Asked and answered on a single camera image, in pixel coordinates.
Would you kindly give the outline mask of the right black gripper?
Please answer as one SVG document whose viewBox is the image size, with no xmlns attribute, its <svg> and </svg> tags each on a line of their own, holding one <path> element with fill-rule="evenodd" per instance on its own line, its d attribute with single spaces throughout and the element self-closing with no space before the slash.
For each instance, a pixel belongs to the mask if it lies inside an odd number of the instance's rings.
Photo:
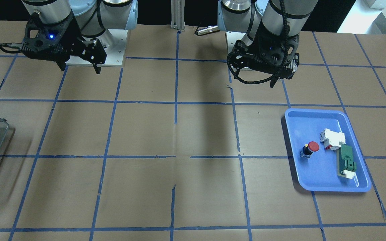
<svg viewBox="0 0 386 241">
<path fill-rule="evenodd" d="M 107 57 L 98 38 L 83 38 L 74 15 L 52 24 L 43 23 L 38 15 L 31 15 L 20 51 L 30 59 L 53 61 L 61 71 L 66 70 L 71 56 L 77 56 L 91 63 L 96 74 L 101 73 L 101 64 Z"/>
</svg>

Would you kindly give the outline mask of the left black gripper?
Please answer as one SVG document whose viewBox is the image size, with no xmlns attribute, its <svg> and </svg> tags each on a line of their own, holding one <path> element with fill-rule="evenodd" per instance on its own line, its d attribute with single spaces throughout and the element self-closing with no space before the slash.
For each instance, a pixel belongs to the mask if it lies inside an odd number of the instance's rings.
<svg viewBox="0 0 386 241">
<path fill-rule="evenodd" d="M 240 77 L 243 68 L 270 74 L 265 81 L 270 81 L 273 88 L 279 79 L 291 79 L 296 73 L 300 64 L 298 47 L 299 34 L 286 36 L 281 31 L 275 35 L 260 25 L 249 46 L 242 40 L 236 41 L 227 56 L 227 66 L 239 81 L 243 81 Z"/>
</svg>

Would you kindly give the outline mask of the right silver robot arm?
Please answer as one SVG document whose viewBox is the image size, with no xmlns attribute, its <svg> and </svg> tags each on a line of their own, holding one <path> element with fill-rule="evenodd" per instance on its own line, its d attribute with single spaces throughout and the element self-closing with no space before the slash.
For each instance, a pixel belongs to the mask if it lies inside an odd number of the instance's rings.
<svg viewBox="0 0 386 241">
<path fill-rule="evenodd" d="M 23 0 L 30 14 L 18 51 L 30 59 L 70 66 L 122 67 L 136 0 Z"/>
</svg>

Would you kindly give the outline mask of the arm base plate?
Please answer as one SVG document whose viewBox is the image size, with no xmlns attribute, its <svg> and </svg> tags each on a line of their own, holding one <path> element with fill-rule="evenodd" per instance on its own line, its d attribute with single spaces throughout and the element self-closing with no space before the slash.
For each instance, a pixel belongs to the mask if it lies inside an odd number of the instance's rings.
<svg viewBox="0 0 386 241">
<path fill-rule="evenodd" d="M 107 29 L 98 36 L 107 57 L 104 64 L 98 67 L 122 67 L 130 31 L 125 29 Z"/>
<path fill-rule="evenodd" d="M 234 69 L 259 68 L 265 64 L 260 50 L 259 36 L 254 38 L 245 32 L 227 33 L 227 66 Z"/>
</svg>

